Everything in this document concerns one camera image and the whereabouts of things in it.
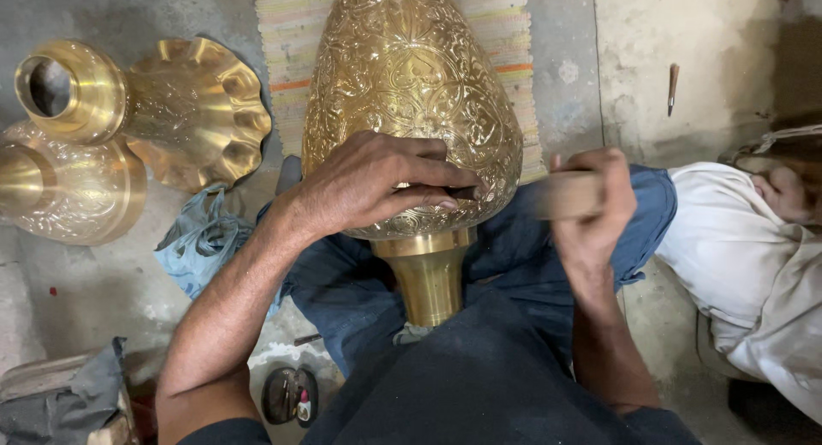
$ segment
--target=floral engraving pattern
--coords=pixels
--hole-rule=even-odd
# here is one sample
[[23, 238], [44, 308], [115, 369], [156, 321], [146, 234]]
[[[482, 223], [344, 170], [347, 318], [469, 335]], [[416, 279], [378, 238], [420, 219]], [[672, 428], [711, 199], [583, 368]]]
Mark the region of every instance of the floral engraving pattern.
[[303, 173], [361, 130], [439, 138], [448, 159], [490, 186], [456, 209], [406, 210], [365, 229], [360, 239], [393, 239], [474, 226], [514, 196], [522, 132], [488, 56], [453, 0], [336, 0], [317, 52]]

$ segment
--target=hand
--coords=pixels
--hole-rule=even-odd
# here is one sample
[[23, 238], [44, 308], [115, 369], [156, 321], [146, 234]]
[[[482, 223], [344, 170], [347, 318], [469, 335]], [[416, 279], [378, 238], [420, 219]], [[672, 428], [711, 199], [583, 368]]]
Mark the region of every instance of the hand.
[[795, 224], [807, 224], [813, 219], [802, 179], [788, 167], [777, 167], [768, 175], [751, 176], [756, 192], [780, 219]]
[[[362, 228], [414, 207], [457, 208], [443, 187], [478, 187], [476, 172], [447, 162], [446, 142], [359, 131], [305, 180], [283, 194], [313, 239]], [[410, 183], [408, 188], [396, 188]]]
[[560, 166], [551, 158], [551, 172], [595, 170], [602, 175], [602, 213], [592, 219], [551, 222], [554, 242], [571, 286], [588, 289], [591, 280], [612, 279], [611, 254], [636, 210], [636, 196], [625, 155], [616, 148], [602, 148], [572, 156]]

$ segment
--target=forearm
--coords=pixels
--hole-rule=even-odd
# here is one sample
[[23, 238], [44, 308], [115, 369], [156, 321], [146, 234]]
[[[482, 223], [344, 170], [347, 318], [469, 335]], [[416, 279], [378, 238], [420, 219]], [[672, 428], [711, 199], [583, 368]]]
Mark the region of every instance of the forearm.
[[246, 363], [285, 274], [312, 238], [277, 200], [252, 237], [191, 304], [172, 338], [159, 395], [173, 397]]
[[653, 379], [613, 292], [613, 271], [569, 274], [576, 306], [572, 352], [577, 382], [617, 413], [659, 407]]

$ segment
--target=cloth rag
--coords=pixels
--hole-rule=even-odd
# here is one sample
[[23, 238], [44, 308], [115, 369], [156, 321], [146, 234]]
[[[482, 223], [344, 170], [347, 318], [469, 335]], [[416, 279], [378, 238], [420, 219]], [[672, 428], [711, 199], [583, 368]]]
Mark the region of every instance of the cloth rag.
[[[217, 192], [208, 210], [206, 199]], [[186, 295], [196, 299], [220, 268], [228, 262], [254, 232], [246, 219], [223, 212], [225, 186], [205, 188], [180, 209], [154, 254], [165, 272]], [[282, 289], [277, 290], [266, 319], [280, 310]]]
[[122, 343], [111, 344], [90, 359], [69, 387], [0, 404], [0, 432], [9, 445], [86, 443], [118, 413], [122, 386]]

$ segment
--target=orange stripe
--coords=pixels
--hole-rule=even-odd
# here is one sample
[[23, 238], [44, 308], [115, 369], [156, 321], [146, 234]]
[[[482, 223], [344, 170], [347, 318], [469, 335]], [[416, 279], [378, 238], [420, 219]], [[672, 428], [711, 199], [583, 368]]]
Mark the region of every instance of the orange stripe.
[[533, 69], [532, 63], [521, 63], [518, 65], [505, 65], [505, 66], [497, 66], [497, 72], [514, 72], [514, 71], [527, 71]]
[[272, 92], [279, 92], [281, 90], [299, 89], [300, 87], [307, 87], [311, 84], [311, 79], [297, 82], [282, 82], [281, 84], [270, 84], [268, 90]]

